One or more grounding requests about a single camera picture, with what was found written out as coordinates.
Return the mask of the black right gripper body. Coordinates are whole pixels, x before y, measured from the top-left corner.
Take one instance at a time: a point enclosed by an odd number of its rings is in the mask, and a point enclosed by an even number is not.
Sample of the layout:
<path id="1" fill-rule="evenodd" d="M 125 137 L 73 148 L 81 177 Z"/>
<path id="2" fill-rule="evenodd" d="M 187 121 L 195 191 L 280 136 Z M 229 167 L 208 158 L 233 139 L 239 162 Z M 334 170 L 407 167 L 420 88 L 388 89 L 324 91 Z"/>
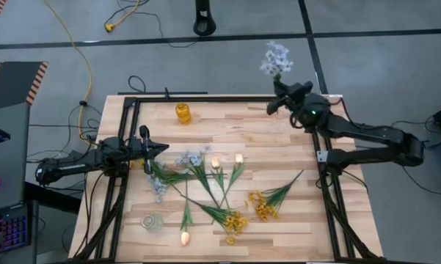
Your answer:
<path id="1" fill-rule="evenodd" d="M 289 123 L 293 128 L 315 128 L 330 111 L 330 102 L 317 94 L 306 95 L 301 100 L 286 96 L 282 102 L 291 113 Z"/>

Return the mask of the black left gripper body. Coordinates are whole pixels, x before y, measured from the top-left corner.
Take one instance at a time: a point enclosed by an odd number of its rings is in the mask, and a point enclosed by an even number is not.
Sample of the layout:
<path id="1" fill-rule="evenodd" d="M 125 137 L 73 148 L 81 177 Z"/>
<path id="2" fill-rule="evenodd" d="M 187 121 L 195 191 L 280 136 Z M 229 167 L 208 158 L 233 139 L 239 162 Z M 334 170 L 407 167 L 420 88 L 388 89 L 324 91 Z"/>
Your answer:
<path id="1" fill-rule="evenodd" d="M 130 162 L 142 159 L 143 169 L 147 175 L 153 173 L 150 159 L 153 159 L 154 144 L 150 140 L 150 131 L 146 125 L 139 127 L 139 138 L 132 136 L 130 138 Z"/>

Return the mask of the white artificial flower bunch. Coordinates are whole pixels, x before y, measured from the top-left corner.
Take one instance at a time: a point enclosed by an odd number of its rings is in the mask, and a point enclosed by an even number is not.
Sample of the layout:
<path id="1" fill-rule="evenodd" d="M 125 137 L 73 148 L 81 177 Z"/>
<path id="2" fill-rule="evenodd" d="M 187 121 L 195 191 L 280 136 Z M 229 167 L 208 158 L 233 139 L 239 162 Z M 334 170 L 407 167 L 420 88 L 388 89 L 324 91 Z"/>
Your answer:
<path id="1" fill-rule="evenodd" d="M 175 165 L 182 166 L 191 172 L 197 180 L 200 181 L 204 189 L 208 192 L 215 205 L 220 208 L 218 202 L 214 198 L 208 182 L 207 173 L 205 171 L 205 154 L 211 150 L 210 145 L 201 147 L 197 153 L 186 151 L 179 159 L 175 161 Z"/>
<path id="2" fill-rule="evenodd" d="M 288 59 L 289 49 L 284 45 L 269 41 L 268 51 L 265 58 L 261 61 L 260 70 L 268 76 L 271 76 L 274 82 L 280 82 L 283 73 L 291 71 L 293 62 Z"/>
<path id="3" fill-rule="evenodd" d="M 218 204 L 208 182 L 209 175 L 214 176 L 214 173 L 208 174 L 199 167 L 188 167 L 183 171 L 176 171 L 153 164 L 152 172 L 147 175 L 147 181 L 151 184 L 154 194 L 164 196 L 169 186 L 174 186 L 181 181 L 197 180 L 212 200 Z"/>

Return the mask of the amber glass bottle vase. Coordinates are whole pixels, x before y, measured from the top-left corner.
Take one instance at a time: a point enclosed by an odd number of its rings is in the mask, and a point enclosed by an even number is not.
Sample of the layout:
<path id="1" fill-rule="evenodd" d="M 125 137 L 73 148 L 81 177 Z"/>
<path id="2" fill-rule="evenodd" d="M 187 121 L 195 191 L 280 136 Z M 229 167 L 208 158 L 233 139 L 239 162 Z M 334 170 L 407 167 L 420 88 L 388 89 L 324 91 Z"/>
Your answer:
<path id="1" fill-rule="evenodd" d="M 180 102 L 175 107 L 178 120 L 181 124 L 188 124 L 191 121 L 191 114 L 189 106 L 186 103 Z"/>

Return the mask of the peach artificial tulip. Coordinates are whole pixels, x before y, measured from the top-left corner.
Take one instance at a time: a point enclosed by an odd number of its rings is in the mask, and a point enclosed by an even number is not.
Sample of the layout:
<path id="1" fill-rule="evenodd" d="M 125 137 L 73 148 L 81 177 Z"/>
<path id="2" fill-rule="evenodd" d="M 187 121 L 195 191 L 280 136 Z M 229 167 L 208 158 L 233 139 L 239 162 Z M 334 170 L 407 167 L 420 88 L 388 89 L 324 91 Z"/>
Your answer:
<path id="1" fill-rule="evenodd" d="M 230 177 L 230 181 L 228 183 L 227 188 L 225 188 L 226 192 L 226 198 L 227 193 L 230 190 L 231 186 L 235 183 L 235 181 L 238 179 L 239 175 L 242 173 L 244 169 L 244 157 L 240 153 L 235 154 L 235 163 L 233 165 L 232 175 Z"/>
<path id="2" fill-rule="evenodd" d="M 189 207 L 189 199 L 188 199 L 188 180 L 185 181 L 185 206 L 183 210 L 183 218 L 181 222 L 181 245 L 187 246 L 190 241 L 190 234 L 188 232 L 188 226 L 193 223 L 192 215 Z"/>
<path id="3" fill-rule="evenodd" d="M 214 176 L 216 182 L 219 184 L 219 186 L 222 190 L 222 193 L 223 193 L 222 203 L 226 202 L 227 209 L 229 210 L 230 205 L 229 205 L 229 202 L 226 198 L 223 168 L 220 166 L 219 159 L 216 156 L 214 156 L 211 159 L 211 166 L 214 169 L 213 176 Z"/>

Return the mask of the short clear glass vase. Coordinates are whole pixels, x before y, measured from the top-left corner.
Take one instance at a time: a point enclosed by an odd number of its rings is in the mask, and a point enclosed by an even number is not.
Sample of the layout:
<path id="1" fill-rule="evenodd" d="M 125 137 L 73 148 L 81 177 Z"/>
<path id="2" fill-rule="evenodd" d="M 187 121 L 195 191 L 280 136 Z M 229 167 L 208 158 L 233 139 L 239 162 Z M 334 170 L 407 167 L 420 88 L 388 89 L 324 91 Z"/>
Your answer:
<path id="1" fill-rule="evenodd" d="M 160 214 L 157 214 L 157 213 L 150 213 L 150 214 L 144 215 L 140 219 L 140 224 L 149 233 L 161 232 L 164 227 L 163 218 Z"/>

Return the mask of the black flat bar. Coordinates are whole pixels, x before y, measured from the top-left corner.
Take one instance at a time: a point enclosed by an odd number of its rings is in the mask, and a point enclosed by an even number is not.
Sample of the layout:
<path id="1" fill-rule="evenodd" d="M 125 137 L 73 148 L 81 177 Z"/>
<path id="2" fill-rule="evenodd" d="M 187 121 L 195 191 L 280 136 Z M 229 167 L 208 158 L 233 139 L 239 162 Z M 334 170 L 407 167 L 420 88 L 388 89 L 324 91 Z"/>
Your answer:
<path id="1" fill-rule="evenodd" d="M 207 95 L 208 92 L 168 92 L 168 95 Z M 135 96 L 135 95 L 165 95 L 165 92 L 118 92 L 117 95 Z"/>

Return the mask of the grey metal stand foot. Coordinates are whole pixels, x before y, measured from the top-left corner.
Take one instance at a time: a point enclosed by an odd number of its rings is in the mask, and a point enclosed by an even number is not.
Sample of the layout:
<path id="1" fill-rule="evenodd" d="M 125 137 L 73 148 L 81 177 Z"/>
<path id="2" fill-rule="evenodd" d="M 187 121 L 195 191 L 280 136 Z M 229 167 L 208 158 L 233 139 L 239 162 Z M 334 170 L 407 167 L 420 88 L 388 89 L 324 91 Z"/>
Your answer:
<path id="1" fill-rule="evenodd" d="M 441 145 L 441 133 L 427 131 L 427 138 L 423 140 L 425 148 L 435 148 Z"/>

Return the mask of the backlit keyboard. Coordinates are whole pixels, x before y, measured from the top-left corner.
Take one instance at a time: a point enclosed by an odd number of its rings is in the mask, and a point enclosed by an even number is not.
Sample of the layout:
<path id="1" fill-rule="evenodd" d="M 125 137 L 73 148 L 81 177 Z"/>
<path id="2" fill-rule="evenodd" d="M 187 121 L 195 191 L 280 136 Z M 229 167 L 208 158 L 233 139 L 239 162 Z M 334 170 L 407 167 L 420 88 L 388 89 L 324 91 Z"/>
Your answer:
<path id="1" fill-rule="evenodd" d="M 31 243 L 30 213 L 26 204 L 0 210 L 0 254 Z"/>

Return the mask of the black metal table frame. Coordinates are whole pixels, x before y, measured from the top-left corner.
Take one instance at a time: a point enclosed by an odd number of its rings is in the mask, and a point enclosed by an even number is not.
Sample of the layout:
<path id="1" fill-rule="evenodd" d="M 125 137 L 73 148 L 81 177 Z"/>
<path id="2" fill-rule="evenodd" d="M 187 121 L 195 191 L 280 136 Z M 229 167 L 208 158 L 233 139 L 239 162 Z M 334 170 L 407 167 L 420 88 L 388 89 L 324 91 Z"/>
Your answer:
<path id="1" fill-rule="evenodd" d="M 187 229 L 189 244 L 182 246 L 185 199 L 172 187 L 157 202 L 144 172 L 134 166 L 125 188 L 119 235 L 106 234 L 100 244 L 101 256 L 108 257 L 112 245 L 117 246 L 118 262 L 325 261 L 338 255 L 357 256 L 357 250 L 325 210 L 316 161 L 317 150 L 351 150 L 353 141 L 326 140 L 294 129 L 285 109 L 268 115 L 266 102 L 264 96 L 187 98 L 192 120 L 182 125 L 175 114 L 175 101 L 152 95 L 139 102 L 109 96 L 98 133 L 102 139 L 125 135 L 131 125 L 146 125 L 153 141 L 170 146 L 160 155 L 167 166 L 186 151 L 196 152 L 210 145 L 208 157 L 219 159 L 226 176 L 231 174 L 235 154 L 242 154 L 245 168 L 227 193 L 227 200 L 230 209 L 247 217 L 249 224 L 229 245 L 221 226 L 189 203 L 193 224 Z M 279 217 L 261 221 L 249 193 L 284 186 L 302 170 L 282 203 Z M 189 181 L 188 187 L 188 198 L 217 208 L 198 181 Z M 149 233 L 141 226 L 140 219 L 150 213 L 162 216 L 161 232 Z"/>

